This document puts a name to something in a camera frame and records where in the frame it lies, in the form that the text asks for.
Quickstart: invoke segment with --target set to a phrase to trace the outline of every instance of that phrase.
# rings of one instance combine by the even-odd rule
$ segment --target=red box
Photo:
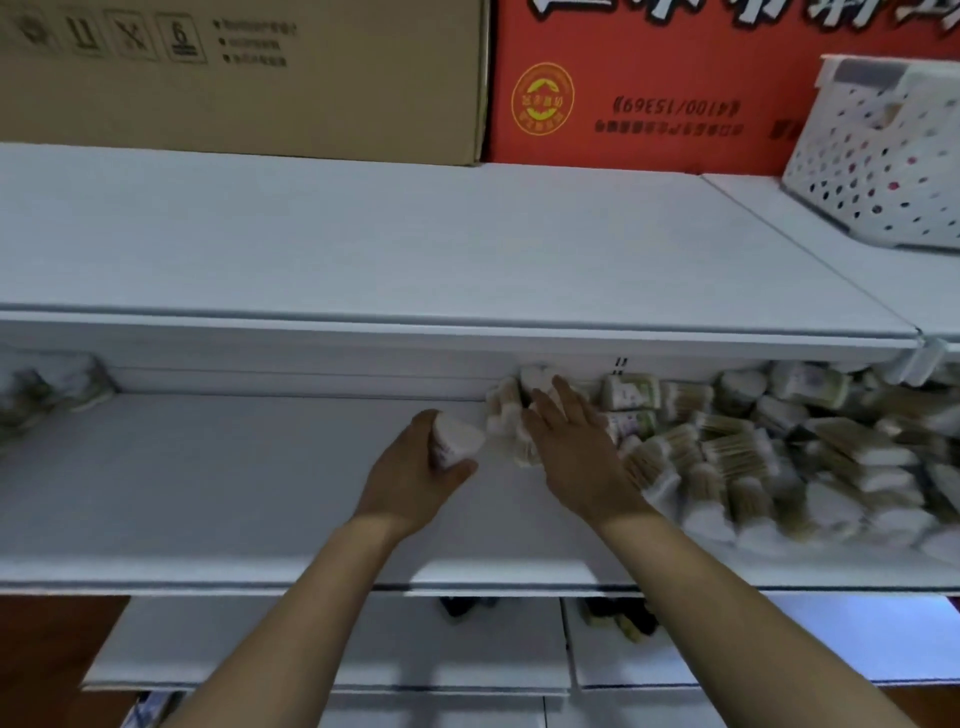
[[[960,0],[501,0],[491,161],[779,175],[820,56],[960,60]]]

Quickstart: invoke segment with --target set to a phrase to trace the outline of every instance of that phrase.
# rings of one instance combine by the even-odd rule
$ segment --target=circular logo
[[[556,63],[537,63],[516,82],[511,103],[514,121],[525,132],[553,133],[573,110],[573,81]]]

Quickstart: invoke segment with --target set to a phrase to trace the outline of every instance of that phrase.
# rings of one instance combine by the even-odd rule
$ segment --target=white shelf
[[[546,700],[547,728],[727,728],[702,691],[579,692]]]
[[[514,696],[331,695],[319,728],[545,728],[543,699]]]
[[[853,240],[780,191],[771,177],[705,179],[928,336],[960,340],[960,255],[889,250]],[[837,309],[838,315],[845,315]]]
[[[93,690],[198,687],[263,619],[262,596],[139,597],[84,679]],[[452,623],[433,598],[372,595],[335,692],[566,694],[570,672],[558,599],[501,599]]]
[[[40,594],[276,595],[359,498],[419,410],[480,424],[484,405],[121,395],[54,418],[0,462],[0,588]],[[538,469],[499,443],[404,542],[376,588],[420,595],[636,591]],[[960,594],[960,569],[913,550],[839,546],[766,559],[710,549],[768,591]]]
[[[942,596],[774,595],[773,602],[878,685],[960,682],[960,613]],[[697,688],[666,631],[643,644],[618,629],[589,627],[573,600],[567,629],[577,684],[585,690]]]
[[[2,144],[0,229],[14,319],[916,333],[681,174]]]

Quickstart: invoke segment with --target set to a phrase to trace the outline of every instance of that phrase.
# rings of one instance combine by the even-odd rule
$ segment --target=right hand
[[[553,386],[564,412],[543,392],[534,390],[537,410],[522,413],[543,461],[550,492],[594,529],[616,516],[654,512],[620,463],[605,429],[606,419],[563,377],[555,376]]]

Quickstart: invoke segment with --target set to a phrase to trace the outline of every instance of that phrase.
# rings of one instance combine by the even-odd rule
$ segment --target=white plastic basket
[[[960,249],[960,63],[824,56],[783,187],[866,243]]]

